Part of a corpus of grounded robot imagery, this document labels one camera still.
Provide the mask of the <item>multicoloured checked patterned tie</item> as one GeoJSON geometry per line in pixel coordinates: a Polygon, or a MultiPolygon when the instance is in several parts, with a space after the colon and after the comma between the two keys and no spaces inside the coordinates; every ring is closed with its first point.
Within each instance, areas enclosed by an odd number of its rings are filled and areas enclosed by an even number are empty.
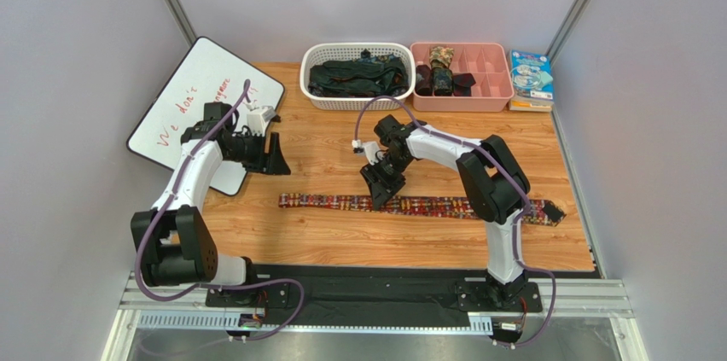
{"type": "MultiPolygon", "coordinates": [[[[531,203],[532,210],[522,219],[524,224],[556,227],[567,216],[553,201],[531,199],[531,203]]],[[[374,209],[372,198],[368,195],[282,193],[277,204],[280,208],[317,207],[433,218],[478,218],[468,198],[463,196],[394,196],[380,209],[374,209]]]]}

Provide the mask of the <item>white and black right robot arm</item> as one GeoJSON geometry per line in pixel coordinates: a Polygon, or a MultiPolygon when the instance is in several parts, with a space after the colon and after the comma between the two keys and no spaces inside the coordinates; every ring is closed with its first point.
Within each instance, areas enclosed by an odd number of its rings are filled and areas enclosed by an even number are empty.
{"type": "Polygon", "coordinates": [[[458,137],[417,119],[402,124],[392,115],[375,126],[377,140],[352,140],[354,153],[366,157],[360,173],[372,207],[382,209],[405,185],[413,160],[430,160],[457,172],[475,216],[484,221],[488,241],[486,296],[497,309],[519,305],[526,286],[520,255],[520,225],[531,203],[530,184],[506,142],[458,137]]]}

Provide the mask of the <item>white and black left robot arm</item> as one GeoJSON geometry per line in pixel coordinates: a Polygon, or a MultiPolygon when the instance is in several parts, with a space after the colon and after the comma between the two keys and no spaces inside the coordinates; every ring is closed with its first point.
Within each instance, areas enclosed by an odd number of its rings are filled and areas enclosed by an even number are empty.
{"type": "Polygon", "coordinates": [[[247,173],[288,175],[278,133],[267,125],[279,121],[270,106],[248,105],[238,128],[236,107],[209,102],[203,117],[181,135],[179,162],[161,197],[131,219],[140,281],[148,287],[182,284],[239,286],[252,278],[252,263],[221,254],[202,217],[206,194],[225,161],[247,173]]]}

